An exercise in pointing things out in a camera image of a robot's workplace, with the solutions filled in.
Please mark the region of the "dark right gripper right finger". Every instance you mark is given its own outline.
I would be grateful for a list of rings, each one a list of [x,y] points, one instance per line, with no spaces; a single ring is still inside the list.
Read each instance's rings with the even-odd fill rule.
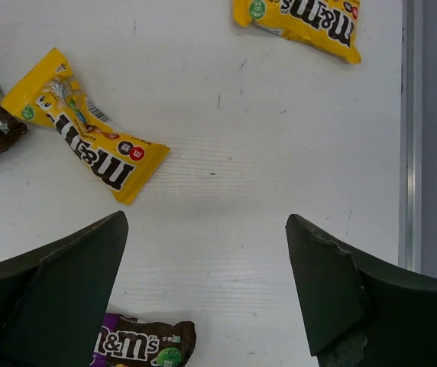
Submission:
[[[321,366],[437,366],[437,278],[296,214],[286,237],[309,351]]]

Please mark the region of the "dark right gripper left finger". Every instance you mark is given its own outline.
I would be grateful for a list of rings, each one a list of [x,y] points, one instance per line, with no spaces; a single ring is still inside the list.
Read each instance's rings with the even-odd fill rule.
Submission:
[[[0,261],[0,366],[88,366],[128,238],[118,211]]]

